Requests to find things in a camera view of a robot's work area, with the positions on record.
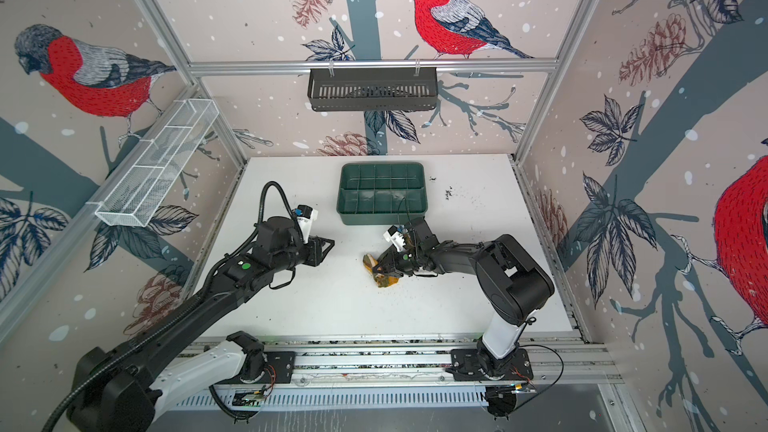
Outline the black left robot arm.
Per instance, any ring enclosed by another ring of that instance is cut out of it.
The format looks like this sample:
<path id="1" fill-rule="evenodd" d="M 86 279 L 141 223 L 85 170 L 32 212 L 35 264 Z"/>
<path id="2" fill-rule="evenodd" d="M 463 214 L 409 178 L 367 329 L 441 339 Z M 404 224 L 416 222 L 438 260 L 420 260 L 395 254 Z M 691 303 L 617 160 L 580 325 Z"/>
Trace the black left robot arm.
<path id="1" fill-rule="evenodd" d="M 80 431 L 145 431 L 188 397 L 221 381 L 271 389 L 277 371 L 264 345 L 244 331 L 229 334 L 212 349 L 178 362 L 189 345 L 273 279 L 302 265 L 319 266 L 335 242 L 311 233 L 317 211 L 288 206 L 283 216 L 260 216 L 253 232 L 209 270 L 202 287 L 154 326 L 110 351 L 96 347 L 77 363 L 69 394 L 50 413 L 51 431 L 67 418 Z"/>

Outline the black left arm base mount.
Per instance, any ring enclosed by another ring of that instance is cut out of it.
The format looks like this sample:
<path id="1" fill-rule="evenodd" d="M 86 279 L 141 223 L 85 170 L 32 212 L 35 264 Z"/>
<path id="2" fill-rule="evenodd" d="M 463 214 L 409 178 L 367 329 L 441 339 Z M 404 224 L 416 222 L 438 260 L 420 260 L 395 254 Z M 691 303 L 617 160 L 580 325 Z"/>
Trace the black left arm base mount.
<path id="1" fill-rule="evenodd" d="M 236 378 L 243 384 L 288 384 L 292 380 L 296 353 L 292 351 L 249 353 Z"/>

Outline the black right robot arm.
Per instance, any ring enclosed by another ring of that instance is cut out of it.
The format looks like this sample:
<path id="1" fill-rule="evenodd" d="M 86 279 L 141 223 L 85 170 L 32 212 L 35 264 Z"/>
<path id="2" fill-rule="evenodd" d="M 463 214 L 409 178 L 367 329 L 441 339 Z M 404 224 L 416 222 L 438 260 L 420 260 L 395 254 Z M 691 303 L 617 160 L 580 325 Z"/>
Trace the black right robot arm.
<path id="1" fill-rule="evenodd" d="M 474 244 L 441 241 L 422 217 L 384 234 L 389 247 L 364 262 L 376 280 L 404 276 L 432 277 L 451 273 L 474 276 L 494 309 L 491 322 L 474 353 L 479 370 L 499 380 L 524 355 L 517 349 L 535 313 L 554 295 L 550 276 L 511 235 Z"/>

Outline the olive green striped sock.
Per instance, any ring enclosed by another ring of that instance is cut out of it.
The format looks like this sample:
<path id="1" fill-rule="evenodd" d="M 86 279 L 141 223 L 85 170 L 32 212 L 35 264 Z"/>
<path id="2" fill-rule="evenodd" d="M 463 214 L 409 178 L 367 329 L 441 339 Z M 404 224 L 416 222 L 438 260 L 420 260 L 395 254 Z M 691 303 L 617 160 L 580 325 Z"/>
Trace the olive green striped sock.
<path id="1" fill-rule="evenodd" d="M 382 256 L 377 260 L 372 254 L 367 253 L 362 261 L 378 288 L 393 286 L 404 276 L 404 273 L 397 269 L 397 261 L 394 257 Z"/>

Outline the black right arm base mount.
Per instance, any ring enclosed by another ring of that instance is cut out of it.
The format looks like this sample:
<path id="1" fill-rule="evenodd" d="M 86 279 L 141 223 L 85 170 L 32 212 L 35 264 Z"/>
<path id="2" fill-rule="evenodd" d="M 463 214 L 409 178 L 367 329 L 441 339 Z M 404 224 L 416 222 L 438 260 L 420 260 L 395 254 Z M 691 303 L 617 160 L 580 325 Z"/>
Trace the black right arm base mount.
<path id="1" fill-rule="evenodd" d="M 453 349 L 445 371 L 455 381 L 524 381 L 533 380 L 531 362 L 522 347 L 515 348 L 501 359 L 495 358 L 480 345 L 475 349 Z"/>

